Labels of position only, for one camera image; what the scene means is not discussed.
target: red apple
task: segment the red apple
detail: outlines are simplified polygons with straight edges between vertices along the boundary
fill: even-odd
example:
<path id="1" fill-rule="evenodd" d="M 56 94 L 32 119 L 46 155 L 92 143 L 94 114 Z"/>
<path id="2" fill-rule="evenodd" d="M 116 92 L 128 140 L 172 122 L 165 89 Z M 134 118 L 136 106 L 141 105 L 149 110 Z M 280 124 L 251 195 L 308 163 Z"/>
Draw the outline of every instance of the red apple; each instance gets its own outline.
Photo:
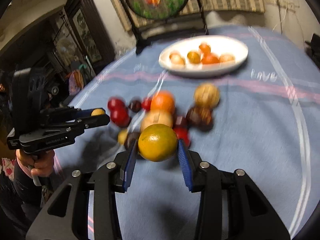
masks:
<path id="1" fill-rule="evenodd" d="M 121 108 L 121 107 L 124 108 L 125 103 L 121 98 L 111 97 L 111 98 L 109 98 L 107 107 L 112 112 L 116 108 Z"/>
<path id="2" fill-rule="evenodd" d="M 110 119 L 121 128 L 128 127 L 131 120 L 130 116 L 128 115 L 127 109 L 124 107 L 118 107 L 111 111 Z"/>
<path id="3" fill-rule="evenodd" d="M 188 130 L 181 127 L 173 128 L 174 132 L 176 133 L 178 139 L 183 139 L 184 144 L 189 147 L 190 146 L 190 139 L 188 135 Z"/>
<path id="4" fill-rule="evenodd" d="M 142 101 L 141 108 L 143 108 L 146 111 L 150 111 L 151 101 L 152 101 L 152 98 L 145 98 Z"/>

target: person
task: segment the person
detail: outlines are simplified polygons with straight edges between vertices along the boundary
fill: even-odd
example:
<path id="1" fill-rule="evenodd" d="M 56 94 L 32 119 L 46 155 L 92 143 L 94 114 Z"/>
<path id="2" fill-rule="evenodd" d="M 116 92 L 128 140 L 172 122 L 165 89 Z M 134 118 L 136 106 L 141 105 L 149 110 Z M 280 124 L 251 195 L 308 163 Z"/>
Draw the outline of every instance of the person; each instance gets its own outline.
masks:
<path id="1" fill-rule="evenodd" d="M 53 150 L 34 160 L 18 149 L 13 183 L 3 172 L 0 175 L 0 207 L 23 238 L 41 210 L 42 187 L 33 184 L 31 175 L 48 177 L 53 172 L 53 165 Z"/>

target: dark brown fruit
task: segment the dark brown fruit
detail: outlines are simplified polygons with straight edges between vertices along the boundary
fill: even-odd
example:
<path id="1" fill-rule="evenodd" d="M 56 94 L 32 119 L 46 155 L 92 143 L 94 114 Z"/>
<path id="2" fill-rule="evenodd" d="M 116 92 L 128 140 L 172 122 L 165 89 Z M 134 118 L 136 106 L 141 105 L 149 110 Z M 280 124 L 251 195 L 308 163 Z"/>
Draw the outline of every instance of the dark brown fruit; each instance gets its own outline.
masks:
<path id="1" fill-rule="evenodd" d="M 136 139 L 137 141 L 139 140 L 139 137 L 140 137 L 140 133 L 139 132 L 131 132 L 128 134 L 125 142 L 124 142 L 124 147 L 126 150 L 129 149 L 130 147 L 130 143 L 133 139 Z"/>
<path id="2" fill-rule="evenodd" d="M 178 116 L 175 115 L 173 120 L 173 127 L 187 128 L 188 121 L 185 117 L 181 115 L 178 115 Z"/>
<path id="3" fill-rule="evenodd" d="M 128 108 L 134 112 L 137 113 L 141 110 L 141 102 L 139 100 L 132 100 L 129 105 Z"/>
<path id="4" fill-rule="evenodd" d="M 187 112 L 186 119 L 191 126 L 201 131 L 209 131 L 213 127 L 213 117 L 211 111 L 205 107 L 194 106 Z"/>

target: small yellow ball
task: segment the small yellow ball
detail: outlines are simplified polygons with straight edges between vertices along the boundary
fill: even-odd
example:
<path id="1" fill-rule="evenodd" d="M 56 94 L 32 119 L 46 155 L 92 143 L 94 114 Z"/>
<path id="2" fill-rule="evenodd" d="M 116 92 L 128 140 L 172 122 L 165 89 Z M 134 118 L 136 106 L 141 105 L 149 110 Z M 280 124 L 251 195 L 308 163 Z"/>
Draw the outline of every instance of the small yellow ball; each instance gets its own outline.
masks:
<path id="1" fill-rule="evenodd" d="M 104 111 L 102 108 L 97 108 L 92 111 L 91 116 L 101 115 L 101 114 L 106 114 L 106 111 Z"/>
<path id="2" fill-rule="evenodd" d="M 128 136 L 128 130 L 127 129 L 121 130 L 118 134 L 118 143 L 121 145 L 124 145 L 124 142 L 127 139 L 127 136 Z"/>
<path id="3" fill-rule="evenodd" d="M 193 98 L 197 106 L 212 109 L 219 103 L 220 92 L 216 86 L 203 83 L 196 88 Z"/>

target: plate of fruit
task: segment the plate of fruit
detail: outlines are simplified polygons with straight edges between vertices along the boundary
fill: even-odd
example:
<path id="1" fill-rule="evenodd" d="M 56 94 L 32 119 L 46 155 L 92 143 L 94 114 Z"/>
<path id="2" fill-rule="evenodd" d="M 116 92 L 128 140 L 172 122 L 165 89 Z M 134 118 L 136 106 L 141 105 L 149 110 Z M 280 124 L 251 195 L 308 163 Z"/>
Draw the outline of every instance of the plate of fruit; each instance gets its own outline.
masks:
<path id="1" fill-rule="evenodd" d="M 218 35 L 206 35 L 178 41 L 164 49 L 159 64 L 173 74 L 203 78 L 237 69 L 248 57 L 241 41 Z"/>

